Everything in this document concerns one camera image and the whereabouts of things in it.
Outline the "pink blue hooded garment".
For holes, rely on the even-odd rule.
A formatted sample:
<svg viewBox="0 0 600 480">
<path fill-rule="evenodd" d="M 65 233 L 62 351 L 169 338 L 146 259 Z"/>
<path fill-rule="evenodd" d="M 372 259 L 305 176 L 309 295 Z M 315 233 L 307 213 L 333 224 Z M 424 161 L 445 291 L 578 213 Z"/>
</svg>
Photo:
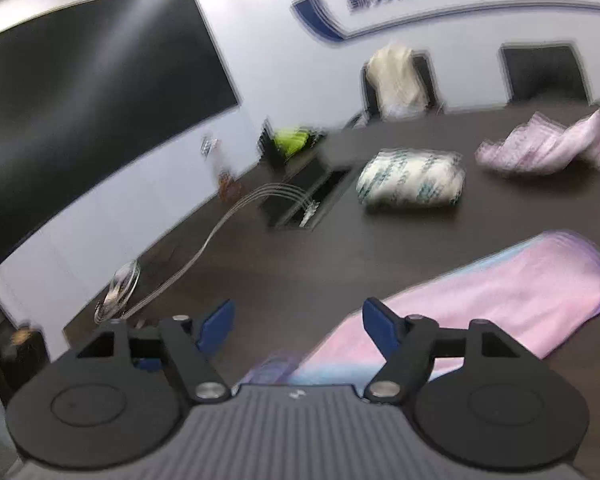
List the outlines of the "pink blue hooded garment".
<svg viewBox="0 0 600 480">
<path fill-rule="evenodd" d="M 385 303 L 398 315 L 422 314 L 445 328 L 485 318 L 545 358 L 600 314 L 600 251 L 580 235 L 545 232 L 404 289 Z M 354 312 L 303 360 L 271 356 L 243 381 L 362 390 L 384 363 L 365 333 L 361 312 Z"/>
</svg>

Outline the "white green floral garment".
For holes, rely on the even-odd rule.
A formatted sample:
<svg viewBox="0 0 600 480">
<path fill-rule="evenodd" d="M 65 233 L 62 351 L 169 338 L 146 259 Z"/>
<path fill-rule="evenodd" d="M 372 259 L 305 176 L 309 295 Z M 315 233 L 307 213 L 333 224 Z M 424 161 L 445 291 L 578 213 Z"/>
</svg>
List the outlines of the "white green floral garment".
<svg viewBox="0 0 600 480">
<path fill-rule="evenodd" d="M 366 208 L 451 206 L 463 193 L 461 160 L 454 152 L 381 150 L 358 177 L 358 202 Z"/>
</svg>

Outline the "plastic drink bottle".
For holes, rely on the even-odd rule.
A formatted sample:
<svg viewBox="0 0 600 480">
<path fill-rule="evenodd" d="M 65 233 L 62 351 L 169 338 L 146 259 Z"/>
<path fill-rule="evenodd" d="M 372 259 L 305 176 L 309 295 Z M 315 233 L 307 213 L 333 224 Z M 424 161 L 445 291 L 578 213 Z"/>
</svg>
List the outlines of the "plastic drink bottle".
<svg viewBox="0 0 600 480">
<path fill-rule="evenodd" d="M 242 188 L 222 149 L 221 141 L 206 134 L 201 139 L 200 152 L 218 187 L 219 198 L 225 203 L 237 202 L 242 196 Z"/>
</svg>

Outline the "pink patterned crumpled garment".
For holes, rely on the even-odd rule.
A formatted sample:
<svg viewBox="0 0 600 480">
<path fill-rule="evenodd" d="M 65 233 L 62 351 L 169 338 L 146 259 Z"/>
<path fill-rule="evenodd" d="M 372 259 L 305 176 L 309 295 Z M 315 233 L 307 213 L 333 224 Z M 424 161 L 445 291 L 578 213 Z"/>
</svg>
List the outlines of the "pink patterned crumpled garment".
<svg viewBox="0 0 600 480">
<path fill-rule="evenodd" d="M 600 171 L 600 108 L 566 127 L 535 113 L 506 138 L 484 141 L 476 161 L 501 174 L 548 176 L 582 160 Z"/>
</svg>

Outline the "black walkie-talkie holder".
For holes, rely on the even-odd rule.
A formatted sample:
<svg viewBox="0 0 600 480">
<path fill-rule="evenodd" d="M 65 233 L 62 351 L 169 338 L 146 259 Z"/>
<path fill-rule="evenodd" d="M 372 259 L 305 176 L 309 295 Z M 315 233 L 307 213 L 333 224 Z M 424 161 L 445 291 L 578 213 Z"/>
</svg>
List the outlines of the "black walkie-talkie holder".
<svg viewBox="0 0 600 480">
<path fill-rule="evenodd" d="M 271 123 L 265 119 L 258 139 L 258 149 L 261 160 L 274 171 L 283 170 L 286 166 L 286 157 L 276 144 L 276 136 Z"/>
</svg>

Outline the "office chair with cream cloth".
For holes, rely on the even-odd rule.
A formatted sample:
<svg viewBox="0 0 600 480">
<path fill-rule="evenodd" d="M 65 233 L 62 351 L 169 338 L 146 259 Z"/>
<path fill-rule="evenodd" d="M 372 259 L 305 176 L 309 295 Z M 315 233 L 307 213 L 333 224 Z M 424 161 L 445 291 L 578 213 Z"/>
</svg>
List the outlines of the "office chair with cream cloth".
<svg viewBox="0 0 600 480">
<path fill-rule="evenodd" d="M 349 119 L 347 128 L 444 111 L 428 54 L 398 44 L 379 49 L 363 65 L 361 89 L 362 110 Z"/>
</svg>

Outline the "neon yellow item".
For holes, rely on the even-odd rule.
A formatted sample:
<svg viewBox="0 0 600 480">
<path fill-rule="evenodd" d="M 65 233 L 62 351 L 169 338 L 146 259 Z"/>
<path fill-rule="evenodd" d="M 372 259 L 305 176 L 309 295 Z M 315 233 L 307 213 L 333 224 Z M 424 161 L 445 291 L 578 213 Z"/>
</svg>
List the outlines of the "neon yellow item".
<svg viewBox="0 0 600 480">
<path fill-rule="evenodd" d="M 300 129 L 279 129 L 274 131 L 273 140 L 279 154 L 284 159 L 290 159 L 306 146 L 309 136 L 309 133 Z"/>
</svg>

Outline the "cream cloth on chair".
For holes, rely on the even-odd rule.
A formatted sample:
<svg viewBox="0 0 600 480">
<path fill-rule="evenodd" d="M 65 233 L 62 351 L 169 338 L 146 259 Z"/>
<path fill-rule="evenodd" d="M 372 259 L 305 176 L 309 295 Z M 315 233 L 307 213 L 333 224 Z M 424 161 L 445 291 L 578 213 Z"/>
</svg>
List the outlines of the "cream cloth on chair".
<svg viewBox="0 0 600 480">
<path fill-rule="evenodd" d="M 366 70 L 383 120 L 415 117 L 426 110 L 426 89 L 415 68 L 412 49 L 387 44 L 368 60 Z"/>
</svg>

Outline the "large black wall screen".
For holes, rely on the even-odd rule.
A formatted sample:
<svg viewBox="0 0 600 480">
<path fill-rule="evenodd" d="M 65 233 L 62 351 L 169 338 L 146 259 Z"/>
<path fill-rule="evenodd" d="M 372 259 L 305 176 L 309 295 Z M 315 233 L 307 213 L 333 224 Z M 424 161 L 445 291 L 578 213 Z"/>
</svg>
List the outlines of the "large black wall screen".
<svg viewBox="0 0 600 480">
<path fill-rule="evenodd" d="M 0 32 L 0 264 L 102 180 L 237 105 L 197 0 L 91 0 Z"/>
</svg>

